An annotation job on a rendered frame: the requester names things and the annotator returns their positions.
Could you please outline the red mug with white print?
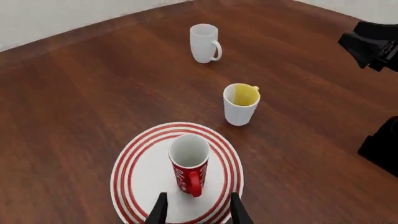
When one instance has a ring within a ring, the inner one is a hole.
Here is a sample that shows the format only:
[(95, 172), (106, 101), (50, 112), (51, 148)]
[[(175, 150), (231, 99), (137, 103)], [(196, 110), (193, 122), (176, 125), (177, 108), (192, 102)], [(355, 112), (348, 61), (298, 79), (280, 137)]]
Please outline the red mug with white print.
[(177, 185), (186, 194), (199, 197), (206, 179), (210, 145), (196, 134), (183, 134), (169, 147)]

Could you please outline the white mug with yellow inside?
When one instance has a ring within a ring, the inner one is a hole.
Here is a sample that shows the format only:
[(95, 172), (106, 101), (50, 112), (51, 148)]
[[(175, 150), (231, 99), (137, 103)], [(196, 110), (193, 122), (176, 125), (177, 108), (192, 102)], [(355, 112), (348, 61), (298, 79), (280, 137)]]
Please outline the white mug with yellow inside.
[(261, 99), (259, 87), (233, 83), (223, 91), (224, 118), (233, 126), (248, 124)]

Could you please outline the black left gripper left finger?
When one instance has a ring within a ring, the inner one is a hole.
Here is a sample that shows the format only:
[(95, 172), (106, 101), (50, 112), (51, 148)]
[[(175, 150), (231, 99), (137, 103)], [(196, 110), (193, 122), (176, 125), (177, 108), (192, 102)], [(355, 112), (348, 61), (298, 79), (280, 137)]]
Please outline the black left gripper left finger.
[(167, 193), (161, 192), (149, 216), (146, 218), (145, 224), (166, 224), (167, 209)]

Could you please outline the plain white mug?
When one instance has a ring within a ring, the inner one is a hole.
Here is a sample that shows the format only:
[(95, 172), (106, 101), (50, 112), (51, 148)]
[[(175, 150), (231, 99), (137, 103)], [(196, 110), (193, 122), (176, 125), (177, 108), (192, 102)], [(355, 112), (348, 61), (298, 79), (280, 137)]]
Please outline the plain white mug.
[(218, 61), (223, 49), (218, 42), (218, 28), (211, 24), (197, 24), (190, 28), (190, 49), (198, 63)]

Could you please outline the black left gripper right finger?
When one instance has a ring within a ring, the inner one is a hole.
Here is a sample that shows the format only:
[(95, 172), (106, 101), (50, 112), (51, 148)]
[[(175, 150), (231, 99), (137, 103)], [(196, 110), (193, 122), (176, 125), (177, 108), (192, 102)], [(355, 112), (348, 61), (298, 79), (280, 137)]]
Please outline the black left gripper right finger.
[(236, 192), (231, 193), (230, 210), (232, 224), (254, 224)]

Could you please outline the white plate with red rings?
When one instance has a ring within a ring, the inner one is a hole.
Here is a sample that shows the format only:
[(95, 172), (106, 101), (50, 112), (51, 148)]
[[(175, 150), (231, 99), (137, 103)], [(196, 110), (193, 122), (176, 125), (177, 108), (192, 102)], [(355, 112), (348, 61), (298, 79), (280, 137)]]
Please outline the white plate with red rings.
[[(169, 160), (170, 145), (183, 134), (197, 134), (211, 147), (200, 197), (179, 189)], [(243, 187), (243, 167), (233, 145), (211, 128), (185, 122), (160, 124), (138, 134), (121, 151), (110, 179), (113, 207), (125, 224), (143, 223), (162, 192), (168, 200), (167, 223), (226, 223), (230, 193), (241, 194)]]

